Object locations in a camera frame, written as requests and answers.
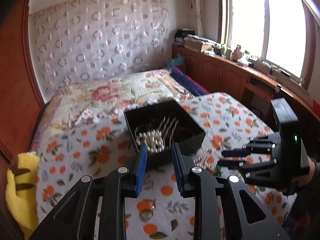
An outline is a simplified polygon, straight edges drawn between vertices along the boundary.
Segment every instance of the robotic hand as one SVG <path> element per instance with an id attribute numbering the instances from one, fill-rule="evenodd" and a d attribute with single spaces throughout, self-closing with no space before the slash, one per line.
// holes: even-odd
<path id="1" fill-rule="evenodd" d="M 225 150 L 223 157 L 246 157 L 251 153 L 269 154 L 269 162 L 249 164 L 242 160 L 219 160 L 218 165 L 238 169 L 247 184 L 286 188 L 285 195 L 293 195 L 298 182 L 292 179 L 309 174 L 310 165 L 301 140 L 297 116 L 284 98 L 271 100 L 274 118 L 279 132 L 250 138 L 241 149 Z"/>
<path id="2" fill-rule="evenodd" d="M 125 240 L 124 198 L 137 198 L 142 190 L 147 145 L 124 167 L 108 176 L 83 176 L 57 203 L 29 240 L 92 240 L 99 197 L 103 196 L 99 239 Z"/>
<path id="3" fill-rule="evenodd" d="M 220 196 L 227 240 L 289 240 L 289 236 L 248 187 L 234 175 L 212 176 L 194 165 L 189 156 L 172 147 L 178 190 L 183 198 L 195 197 L 194 240 L 220 240 L 217 196 Z"/>

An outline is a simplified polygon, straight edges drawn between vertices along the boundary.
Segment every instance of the human hand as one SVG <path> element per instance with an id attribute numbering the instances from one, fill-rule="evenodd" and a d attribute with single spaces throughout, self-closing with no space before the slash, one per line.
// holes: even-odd
<path id="1" fill-rule="evenodd" d="M 316 164 L 309 157 L 308 157 L 308 161 L 309 161 L 309 165 L 310 165 L 309 174 L 295 177 L 292 179 L 292 182 L 298 181 L 298 187 L 303 187 L 303 186 L 307 185 L 312 180 L 313 175 L 315 174 Z"/>

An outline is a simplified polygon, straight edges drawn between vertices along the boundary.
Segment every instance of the wooden dresser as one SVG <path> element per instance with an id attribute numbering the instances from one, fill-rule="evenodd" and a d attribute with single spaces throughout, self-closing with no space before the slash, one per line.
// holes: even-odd
<path id="1" fill-rule="evenodd" d="M 238 66 L 231 60 L 172 47 L 172 58 L 176 58 L 178 53 L 186 57 L 186 74 L 210 93 L 228 93 L 245 106 L 249 106 L 255 94 L 267 102 L 274 98 L 285 98 L 299 118 L 308 154 L 320 160 L 320 118 L 301 97 L 286 88 L 276 93 L 277 81 L 252 68 Z M 271 107 L 263 121 L 274 131 L 277 130 Z"/>

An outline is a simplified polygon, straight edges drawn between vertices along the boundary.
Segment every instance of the sheer curtain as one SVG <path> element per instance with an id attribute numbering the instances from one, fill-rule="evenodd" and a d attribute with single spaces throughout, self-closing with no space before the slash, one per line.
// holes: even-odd
<path id="1" fill-rule="evenodd" d="M 195 32 L 196 35 L 204 36 L 204 31 L 202 27 L 201 14 L 203 10 L 203 0 L 191 0 L 193 13 L 195 15 Z"/>

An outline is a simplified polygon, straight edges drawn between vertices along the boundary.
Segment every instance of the cardboard box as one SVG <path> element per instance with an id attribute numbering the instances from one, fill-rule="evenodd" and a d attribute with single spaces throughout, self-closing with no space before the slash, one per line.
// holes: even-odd
<path id="1" fill-rule="evenodd" d="M 183 155 L 195 153 L 202 145 L 205 136 L 204 130 L 193 120 L 193 118 L 174 100 L 145 106 L 124 112 L 124 117 L 131 136 L 132 144 L 139 153 L 140 147 L 136 144 L 135 133 L 147 132 L 156 129 L 164 117 L 179 119 L 177 128 L 173 134 L 174 142 L 177 142 Z M 171 147 L 162 152 L 152 155 L 148 154 L 146 170 L 154 169 L 161 165 L 172 162 Z"/>
<path id="2" fill-rule="evenodd" d="M 191 49 L 194 49 L 196 51 L 204 51 L 204 50 L 212 50 L 211 44 L 206 44 L 203 41 L 197 41 L 189 39 L 186 41 L 185 45 Z"/>

